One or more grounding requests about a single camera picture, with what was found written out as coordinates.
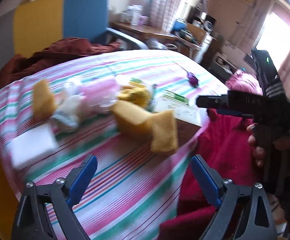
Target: green label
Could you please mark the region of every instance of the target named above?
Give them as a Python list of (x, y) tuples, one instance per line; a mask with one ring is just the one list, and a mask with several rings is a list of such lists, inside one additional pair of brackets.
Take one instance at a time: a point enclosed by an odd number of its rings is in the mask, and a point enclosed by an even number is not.
[(141, 81), (140, 79), (138, 79), (138, 78), (131, 78), (131, 80), (130, 80), (131, 82), (135, 82), (135, 83), (138, 83), (138, 84), (142, 84), (143, 83), (143, 81)]
[(167, 97), (170, 97), (172, 99), (175, 99), (175, 100), (177, 100), (179, 102), (182, 102), (182, 103), (184, 103), (184, 104), (189, 106), (189, 99), (186, 98), (186, 97), (183, 97), (183, 96), (178, 95), (176, 93), (170, 92), (168, 90), (165, 90), (164, 95), (167, 96)]

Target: red cloth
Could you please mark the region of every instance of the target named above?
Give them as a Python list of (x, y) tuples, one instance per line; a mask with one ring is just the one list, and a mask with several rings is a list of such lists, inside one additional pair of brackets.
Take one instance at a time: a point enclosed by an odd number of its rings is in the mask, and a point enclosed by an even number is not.
[(17, 54), (0, 71), (0, 89), (13, 81), (69, 60), (117, 51), (120, 45), (120, 41), (103, 46), (91, 44), (88, 39), (65, 38), (34, 53), (30, 58)]
[[(247, 145), (246, 128), (251, 120), (208, 111), (211, 122), (198, 137), (195, 154), (200, 154), (211, 168), (237, 185), (251, 186), (260, 181), (261, 170), (256, 167), (252, 149)], [(158, 239), (197, 240), (214, 212), (189, 166), (181, 184), (177, 216), (160, 225)]]

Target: blue container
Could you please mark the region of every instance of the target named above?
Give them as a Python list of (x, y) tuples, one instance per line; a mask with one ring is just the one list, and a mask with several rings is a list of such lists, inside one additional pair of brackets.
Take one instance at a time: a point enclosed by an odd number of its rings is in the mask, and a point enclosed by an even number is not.
[(186, 28), (186, 23), (182, 22), (179, 19), (176, 19), (172, 31), (179, 31), (179, 30), (184, 29), (184, 28)]

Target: pistol grip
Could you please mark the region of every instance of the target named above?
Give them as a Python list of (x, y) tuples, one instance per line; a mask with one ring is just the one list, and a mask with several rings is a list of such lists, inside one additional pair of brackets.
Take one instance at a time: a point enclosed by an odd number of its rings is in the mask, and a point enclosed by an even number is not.
[(255, 125), (252, 132), (258, 146), (266, 151), (263, 168), (265, 190), (279, 196), (284, 191), (285, 178), (290, 176), (290, 151), (279, 151), (273, 144), (273, 141), (283, 134), (273, 134), (270, 127), (261, 124)]

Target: blue panel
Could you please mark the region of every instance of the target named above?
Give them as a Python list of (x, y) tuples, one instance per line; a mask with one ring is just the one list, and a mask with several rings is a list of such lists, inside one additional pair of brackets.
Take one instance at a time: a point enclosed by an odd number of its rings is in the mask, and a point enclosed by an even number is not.
[(207, 202), (216, 208), (220, 207), (221, 200), (219, 198), (219, 189), (196, 156), (192, 157), (191, 167), (192, 173), (198, 181)]
[(88, 184), (93, 178), (97, 170), (97, 158), (92, 156), (87, 163), (84, 164), (83, 169), (77, 175), (76, 179), (73, 181), (71, 187), (69, 188), (69, 198), (67, 204), (70, 208), (77, 205), (86, 191)]
[(107, 0), (64, 0), (63, 37), (105, 44)]

